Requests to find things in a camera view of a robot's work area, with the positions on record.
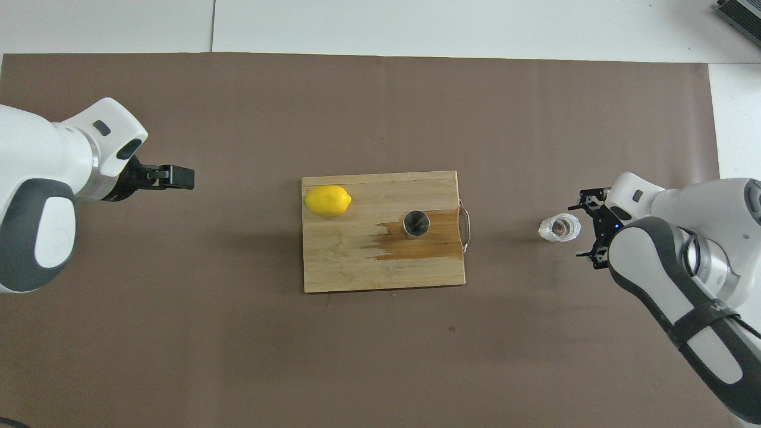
yellow lemon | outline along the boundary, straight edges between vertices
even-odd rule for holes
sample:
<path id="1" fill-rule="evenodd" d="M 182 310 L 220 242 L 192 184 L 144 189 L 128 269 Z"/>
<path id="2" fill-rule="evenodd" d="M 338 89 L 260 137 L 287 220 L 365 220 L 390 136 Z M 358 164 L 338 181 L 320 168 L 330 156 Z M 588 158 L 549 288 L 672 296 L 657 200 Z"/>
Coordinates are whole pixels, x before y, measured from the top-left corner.
<path id="1" fill-rule="evenodd" d="M 304 205 L 318 216 L 340 216 L 352 203 L 352 197 L 341 186 L 319 186 L 310 190 Z"/>

metal handle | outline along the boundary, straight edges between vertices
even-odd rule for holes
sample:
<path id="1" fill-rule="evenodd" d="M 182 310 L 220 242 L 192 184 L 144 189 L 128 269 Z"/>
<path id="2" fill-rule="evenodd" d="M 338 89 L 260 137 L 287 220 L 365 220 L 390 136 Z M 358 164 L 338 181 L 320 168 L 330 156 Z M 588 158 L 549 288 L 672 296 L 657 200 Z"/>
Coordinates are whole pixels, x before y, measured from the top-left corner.
<path id="1" fill-rule="evenodd" d="M 465 205 L 463 204 L 463 200 L 460 200 L 460 216 L 465 216 L 465 242 L 463 242 L 463 254 L 465 254 L 466 251 L 468 251 L 468 244 L 470 243 L 470 213 L 465 208 Z"/>

brown table surface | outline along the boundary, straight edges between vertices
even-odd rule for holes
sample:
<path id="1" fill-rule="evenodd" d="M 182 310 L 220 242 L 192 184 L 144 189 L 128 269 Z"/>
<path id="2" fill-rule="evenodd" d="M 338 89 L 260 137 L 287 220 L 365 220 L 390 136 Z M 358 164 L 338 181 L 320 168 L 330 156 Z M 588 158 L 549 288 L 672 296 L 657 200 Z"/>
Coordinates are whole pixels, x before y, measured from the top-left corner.
<path id="1" fill-rule="evenodd" d="M 0 102 L 114 97 L 196 189 L 81 207 L 0 295 L 0 416 L 54 426 L 733 426 L 637 299 L 541 220 L 631 171 L 718 177 L 694 64 L 6 55 Z M 306 295 L 301 177 L 457 170 L 465 286 Z"/>

wooden cutting board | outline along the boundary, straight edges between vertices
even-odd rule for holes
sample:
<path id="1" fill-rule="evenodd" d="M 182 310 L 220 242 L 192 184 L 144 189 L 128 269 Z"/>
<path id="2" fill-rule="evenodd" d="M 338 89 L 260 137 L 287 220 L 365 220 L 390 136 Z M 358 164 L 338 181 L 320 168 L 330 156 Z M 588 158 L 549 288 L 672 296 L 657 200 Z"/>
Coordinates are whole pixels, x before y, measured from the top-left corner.
<path id="1" fill-rule="evenodd" d="M 305 177 L 302 200 L 327 184 L 345 188 L 352 204 L 340 216 L 321 217 L 302 203 L 305 292 L 465 283 L 456 171 Z M 403 220 L 414 210 L 431 225 L 408 239 Z"/>

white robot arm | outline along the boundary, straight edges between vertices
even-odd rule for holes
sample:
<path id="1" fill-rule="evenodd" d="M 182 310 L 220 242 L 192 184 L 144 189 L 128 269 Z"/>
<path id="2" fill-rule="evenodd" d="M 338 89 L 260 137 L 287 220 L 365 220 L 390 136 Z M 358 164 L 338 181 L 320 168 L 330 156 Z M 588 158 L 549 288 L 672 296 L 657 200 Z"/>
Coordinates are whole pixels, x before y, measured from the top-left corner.
<path id="1" fill-rule="evenodd" d="M 193 170 L 140 164 L 134 154 L 147 136 L 111 98 L 61 123 L 0 105 L 0 292 L 38 289 L 63 269 L 75 202 L 193 188 Z"/>
<path id="2" fill-rule="evenodd" d="M 665 190 L 634 174 L 580 192 L 589 257 L 636 296 L 724 405 L 761 423 L 761 335 L 733 309 L 761 279 L 761 182 Z"/>

